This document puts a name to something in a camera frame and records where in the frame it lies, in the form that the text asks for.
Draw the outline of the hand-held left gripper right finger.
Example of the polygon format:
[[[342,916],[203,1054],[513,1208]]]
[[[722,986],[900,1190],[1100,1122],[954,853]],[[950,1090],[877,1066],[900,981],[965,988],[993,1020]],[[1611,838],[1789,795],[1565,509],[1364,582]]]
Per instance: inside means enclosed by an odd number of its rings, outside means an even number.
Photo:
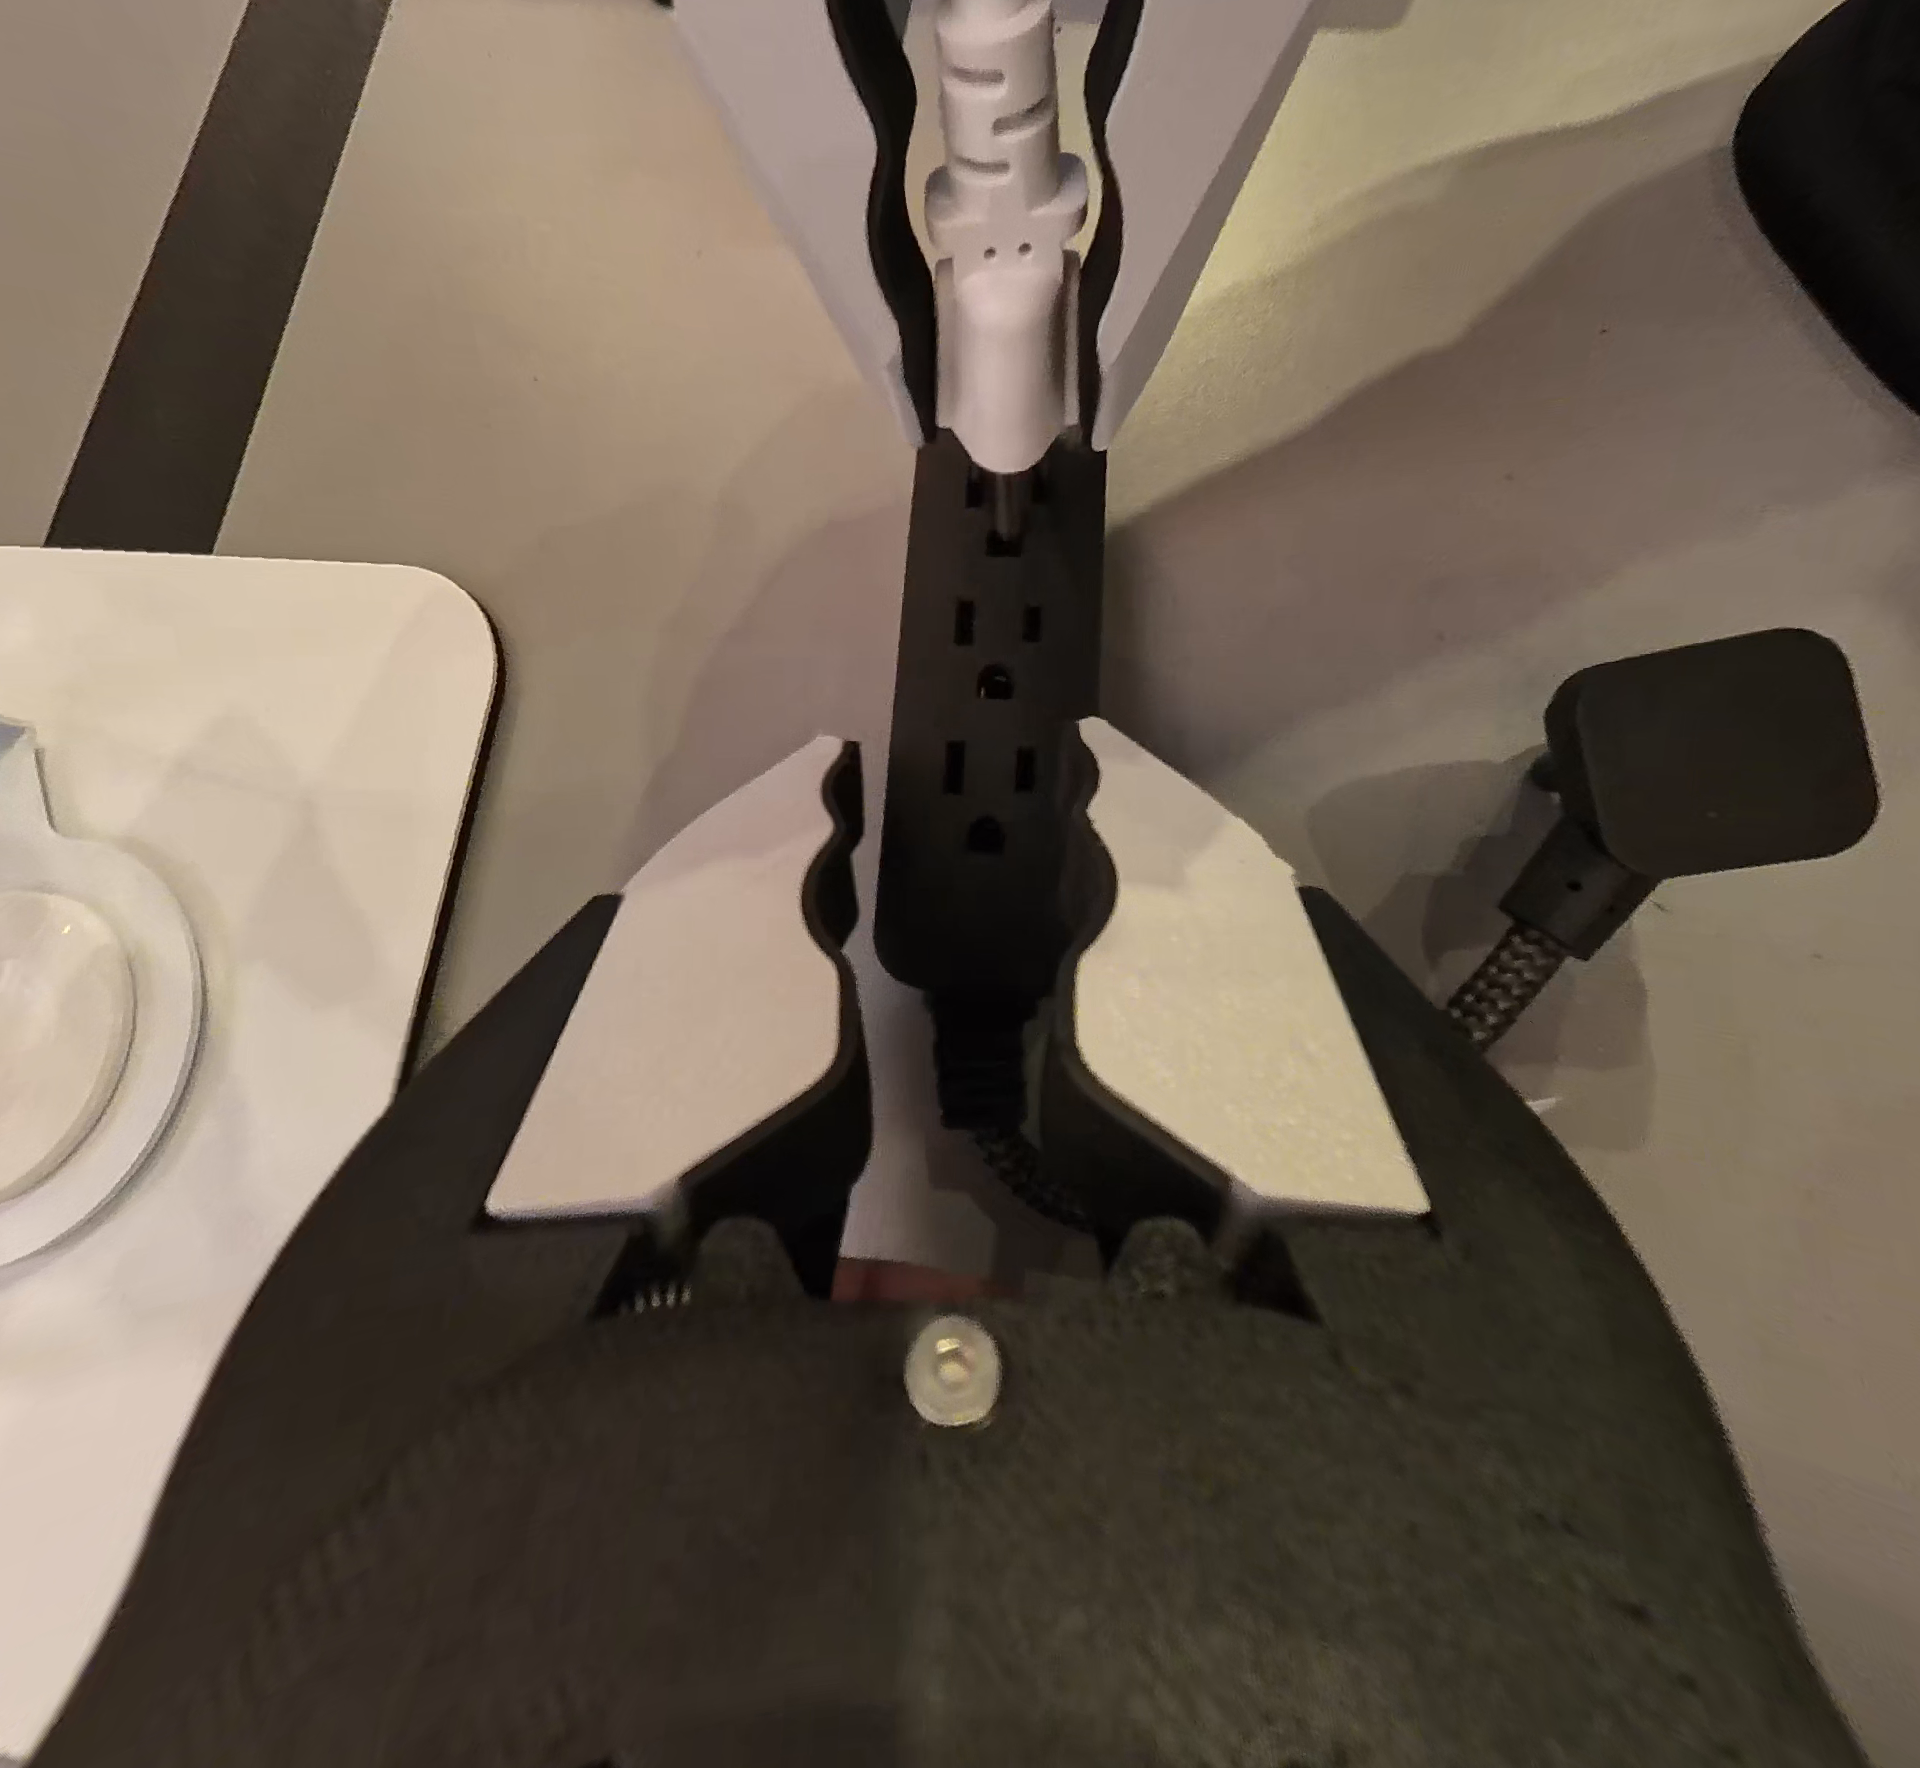
[[[1062,756],[1049,1172],[1103,1256],[1149,1222],[1235,1265],[1296,1220],[1425,1218],[1296,867],[1101,718]]]

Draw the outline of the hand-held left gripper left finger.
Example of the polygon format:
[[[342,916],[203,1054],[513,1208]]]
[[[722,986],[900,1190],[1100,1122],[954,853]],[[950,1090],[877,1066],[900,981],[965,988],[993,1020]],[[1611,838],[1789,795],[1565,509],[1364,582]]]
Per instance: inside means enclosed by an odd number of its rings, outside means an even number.
[[[688,1273],[755,1220],[829,1298],[873,1144],[848,941],[863,829],[854,740],[820,734],[622,887],[486,1197],[505,1226],[626,1222]]]

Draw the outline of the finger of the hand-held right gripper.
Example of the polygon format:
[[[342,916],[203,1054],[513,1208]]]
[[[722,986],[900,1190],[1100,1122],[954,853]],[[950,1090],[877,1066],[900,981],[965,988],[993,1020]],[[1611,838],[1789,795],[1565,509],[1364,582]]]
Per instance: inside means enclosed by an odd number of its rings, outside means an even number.
[[[936,433],[933,276],[905,188],[911,0],[667,0],[683,50],[860,374]]]
[[[1084,71],[1100,178],[1077,277],[1079,422],[1107,449],[1159,363],[1317,0],[1107,0]]]

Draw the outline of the black power strip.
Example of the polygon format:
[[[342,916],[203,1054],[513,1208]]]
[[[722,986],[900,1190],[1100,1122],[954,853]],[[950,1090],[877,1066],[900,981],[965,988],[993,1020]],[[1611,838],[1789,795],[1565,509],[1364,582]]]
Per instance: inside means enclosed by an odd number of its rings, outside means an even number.
[[[1058,438],[1022,489],[918,453],[875,864],[875,960],[924,995],[942,1122],[1005,1137],[1068,947],[1062,746],[1096,710],[1106,458]]]

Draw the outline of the black flat angled plug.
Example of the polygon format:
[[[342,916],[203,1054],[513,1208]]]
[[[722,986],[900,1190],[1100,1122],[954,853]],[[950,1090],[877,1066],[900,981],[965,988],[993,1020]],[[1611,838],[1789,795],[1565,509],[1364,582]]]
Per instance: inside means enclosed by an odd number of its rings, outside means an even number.
[[[1543,710],[1556,820],[1499,911],[1589,960],[1667,881],[1824,859],[1879,811],[1854,666],[1764,627],[1587,666]]]

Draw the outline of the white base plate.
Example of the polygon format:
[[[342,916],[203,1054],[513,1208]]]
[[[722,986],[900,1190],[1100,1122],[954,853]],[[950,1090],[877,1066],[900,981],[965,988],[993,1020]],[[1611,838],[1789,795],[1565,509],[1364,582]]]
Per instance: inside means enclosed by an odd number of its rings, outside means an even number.
[[[4,1755],[125,1588],[275,1251],[392,1100],[498,685],[479,605],[395,564],[4,548],[4,723],[56,826],[180,899],[203,1027],[171,1130],[1,1294]]]

